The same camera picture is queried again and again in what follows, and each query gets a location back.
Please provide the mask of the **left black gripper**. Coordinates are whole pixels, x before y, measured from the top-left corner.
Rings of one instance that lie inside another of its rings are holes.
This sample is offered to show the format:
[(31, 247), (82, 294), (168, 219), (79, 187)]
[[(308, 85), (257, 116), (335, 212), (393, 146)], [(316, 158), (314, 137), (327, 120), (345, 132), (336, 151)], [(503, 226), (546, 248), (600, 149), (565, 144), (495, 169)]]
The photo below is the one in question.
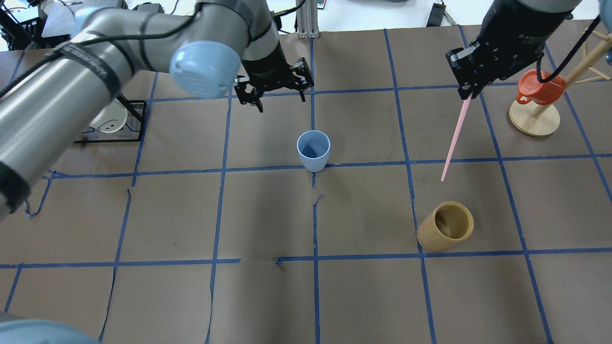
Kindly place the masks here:
[(275, 48), (262, 59), (243, 59), (242, 66), (247, 75), (236, 76), (235, 94), (241, 105), (254, 106), (260, 113), (263, 113), (261, 98), (265, 92), (286, 88), (297, 91), (302, 102), (306, 102), (306, 90), (314, 86), (306, 59), (300, 57), (289, 64), (282, 48)]

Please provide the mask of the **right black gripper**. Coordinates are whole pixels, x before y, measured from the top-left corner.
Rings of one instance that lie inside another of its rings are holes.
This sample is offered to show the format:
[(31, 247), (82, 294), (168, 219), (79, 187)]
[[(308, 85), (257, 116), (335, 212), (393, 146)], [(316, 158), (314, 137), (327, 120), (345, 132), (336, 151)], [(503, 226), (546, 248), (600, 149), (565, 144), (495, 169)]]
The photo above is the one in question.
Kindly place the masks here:
[(479, 34), (466, 48), (446, 52), (461, 100), (473, 99), (495, 80), (505, 80), (540, 55), (544, 27), (535, 18), (487, 14)]

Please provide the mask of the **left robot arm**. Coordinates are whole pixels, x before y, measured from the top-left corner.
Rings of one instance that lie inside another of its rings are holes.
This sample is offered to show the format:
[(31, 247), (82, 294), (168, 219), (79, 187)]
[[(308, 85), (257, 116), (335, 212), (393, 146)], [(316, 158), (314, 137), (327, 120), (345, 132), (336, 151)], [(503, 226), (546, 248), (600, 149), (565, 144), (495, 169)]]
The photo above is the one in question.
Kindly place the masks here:
[(78, 132), (140, 70), (169, 73), (203, 99), (234, 87), (263, 110), (267, 91), (314, 86), (302, 57), (289, 64), (264, 0), (198, 0), (188, 17), (85, 8), (71, 39), (1, 91), (1, 218), (15, 213)]

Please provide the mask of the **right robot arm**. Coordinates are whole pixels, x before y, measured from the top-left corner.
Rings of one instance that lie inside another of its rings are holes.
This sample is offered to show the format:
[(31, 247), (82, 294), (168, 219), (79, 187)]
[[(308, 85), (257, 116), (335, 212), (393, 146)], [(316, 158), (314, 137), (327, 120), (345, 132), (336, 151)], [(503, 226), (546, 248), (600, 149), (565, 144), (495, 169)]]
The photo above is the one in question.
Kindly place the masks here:
[(461, 100), (476, 98), (495, 80), (506, 80), (542, 59), (546, 41), (578, 5), (578, 0), (492, 2), (469, 45), (446, 53)]

